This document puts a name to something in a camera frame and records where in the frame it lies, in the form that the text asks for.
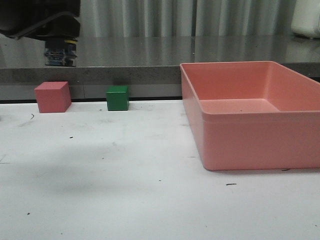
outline wooden block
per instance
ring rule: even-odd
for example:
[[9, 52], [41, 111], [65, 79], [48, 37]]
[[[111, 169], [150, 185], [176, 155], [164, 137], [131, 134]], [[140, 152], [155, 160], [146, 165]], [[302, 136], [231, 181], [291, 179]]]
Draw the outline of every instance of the wooden block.
[[40, 113], [64, 113], [71, 105], [67, 81], [46, 81], [34, 89]]

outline yellow component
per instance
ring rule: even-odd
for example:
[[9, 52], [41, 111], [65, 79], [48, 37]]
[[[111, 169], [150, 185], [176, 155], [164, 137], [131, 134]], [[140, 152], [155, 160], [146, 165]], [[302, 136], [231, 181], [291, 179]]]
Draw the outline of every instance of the yellow component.
[[67, 44], [77, 44], [77, 41], [75, 40], [64, 40], [64, 42]]

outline gray countertop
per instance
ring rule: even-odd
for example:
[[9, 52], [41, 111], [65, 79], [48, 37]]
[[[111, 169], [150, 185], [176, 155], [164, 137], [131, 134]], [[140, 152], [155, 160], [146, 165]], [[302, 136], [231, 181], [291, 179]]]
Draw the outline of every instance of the gray countertop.
[[131, 97], [181, 96], [181, 63], [275, 61], [320, 77], [320, 39], [293, 35], [79, 38], [77, 67], [44, 66], [44, 42], [0, 38], [0, 100], [35, 99], [45, 81], [69, 81], [73, 99], [104, 98], [109, 85]]

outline pink plastic bin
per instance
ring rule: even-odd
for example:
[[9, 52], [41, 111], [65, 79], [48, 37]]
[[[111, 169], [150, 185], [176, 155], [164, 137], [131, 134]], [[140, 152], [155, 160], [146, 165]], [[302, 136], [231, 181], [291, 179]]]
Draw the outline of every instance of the pink plastic bin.
[[320, 84], [272, 61], [181, 64], [208, 170], [320, 168]]

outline green cube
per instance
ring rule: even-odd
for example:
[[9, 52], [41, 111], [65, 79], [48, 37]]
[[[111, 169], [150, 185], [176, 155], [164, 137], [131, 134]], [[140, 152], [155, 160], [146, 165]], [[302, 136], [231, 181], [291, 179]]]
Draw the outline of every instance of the green cube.
[[128, 111], [128, 86], [110, 86], [106, 91], [106, 104], [108, 111]]

